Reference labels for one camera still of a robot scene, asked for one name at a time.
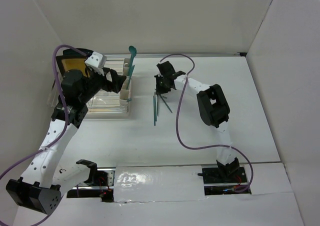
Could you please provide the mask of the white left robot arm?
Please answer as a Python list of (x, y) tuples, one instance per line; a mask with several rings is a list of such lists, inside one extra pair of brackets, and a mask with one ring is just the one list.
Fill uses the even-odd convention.
[(60, 98), (51, 116), (48, 132), (30, 165), (19, 179), (10, 179), (6, 190), (18, 206), (46, 215), (58, 207), (62, 196), (78, 184), (92, 186), (99, 173), (95, 162), (80, 159), (61, 173), (56, 169), (60, 159), (85, 118), (87, 102), (98, 91), (119, 93), (127, 77), (105, 68), (103, 74), (79, 69), (64, 73)]

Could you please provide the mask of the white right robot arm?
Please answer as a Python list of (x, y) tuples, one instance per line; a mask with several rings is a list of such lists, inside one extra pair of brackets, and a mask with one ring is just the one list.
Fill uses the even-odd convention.
[(240, 165), (238, 158), (233, 156), (228, 127), (230, 107), (221, 86), (204, 84), (189, 78), (185, 72), (175, 71), (169, 61), (159, 62), (156, 66), (159, 70), (154, 76), (156, 93), (162, 95), (171, 90), (179, 90), (182, 94), (195, 97), (201, 120), (212, 128), (218, 137), (218, 144), (215, 145), (217, 173), (200, 173), (199, 176), (214, 183), (231, 183), (233, 180), (238, 182), (240, 178), (236, 173)]

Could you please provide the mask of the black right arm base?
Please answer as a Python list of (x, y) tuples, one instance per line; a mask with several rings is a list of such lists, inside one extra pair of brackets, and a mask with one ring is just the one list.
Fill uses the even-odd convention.
[(206, 196), (250, 193), (245, 168), (237, 157), (227, 164), (216, 161), (216, 166), (203, 167), (197, 175), (203, 180)]

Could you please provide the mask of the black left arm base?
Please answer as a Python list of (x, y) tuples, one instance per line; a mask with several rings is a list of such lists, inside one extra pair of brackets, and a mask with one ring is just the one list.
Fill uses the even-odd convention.
[(66, 194), (67, 198), (100, 198), (102, 202), (114, 201), (114, 168), (99, 168), (96, 163), (81, 159), (76, 162), (90, 169), (88, 178), (74, 186)]

